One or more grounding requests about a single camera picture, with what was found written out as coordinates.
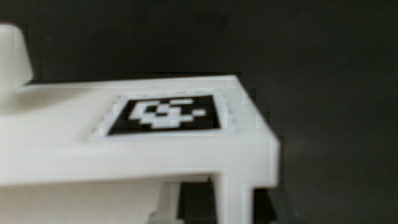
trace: black floor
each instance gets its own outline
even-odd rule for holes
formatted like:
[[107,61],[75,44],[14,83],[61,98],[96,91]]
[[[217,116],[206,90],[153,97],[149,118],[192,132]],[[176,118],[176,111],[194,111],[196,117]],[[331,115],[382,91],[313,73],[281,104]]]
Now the black floor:
[[389,0],[0,1],[36,82],[240,72],[308,224],[398,223],[396,19]]

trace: dark gray background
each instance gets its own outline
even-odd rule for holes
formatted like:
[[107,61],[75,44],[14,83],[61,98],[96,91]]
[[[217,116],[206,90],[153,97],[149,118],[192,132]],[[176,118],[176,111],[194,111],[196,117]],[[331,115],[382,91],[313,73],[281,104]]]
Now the dark gray background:
[[240,72],[297,220],[398,223],[396,1],[2,0],[0,16],[36,82]]

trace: black square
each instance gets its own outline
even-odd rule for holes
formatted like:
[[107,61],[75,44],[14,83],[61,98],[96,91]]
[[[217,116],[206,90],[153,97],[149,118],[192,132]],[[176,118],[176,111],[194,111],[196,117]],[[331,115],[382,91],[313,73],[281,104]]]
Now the black square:
[[213,95],[128,100],[109,135],[221,129]]

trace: white object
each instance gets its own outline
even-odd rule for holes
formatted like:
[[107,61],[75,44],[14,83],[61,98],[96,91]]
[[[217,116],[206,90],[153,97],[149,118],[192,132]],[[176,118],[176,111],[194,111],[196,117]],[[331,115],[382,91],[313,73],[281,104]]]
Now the white object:
[[[249,224],[253,189],[277,185],[279,143],[235,75],[23,86],[30,78],[22,32],[0,25],[0,186],[206,174],[219,224]],[[212,108],[181,115],[201,97],[219,127],[162,131],[206,123]],[[132,102],[160,105],[167,119],[135,107],[151,130],[110,135]]]

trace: white cylinder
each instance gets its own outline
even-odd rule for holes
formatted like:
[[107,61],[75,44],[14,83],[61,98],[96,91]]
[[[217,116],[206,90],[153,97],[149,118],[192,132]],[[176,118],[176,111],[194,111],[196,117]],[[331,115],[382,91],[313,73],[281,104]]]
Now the white cylinder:
[[18,27],[0,24],[0,112],[14,102],[16,90],[32,80],[27,45]]

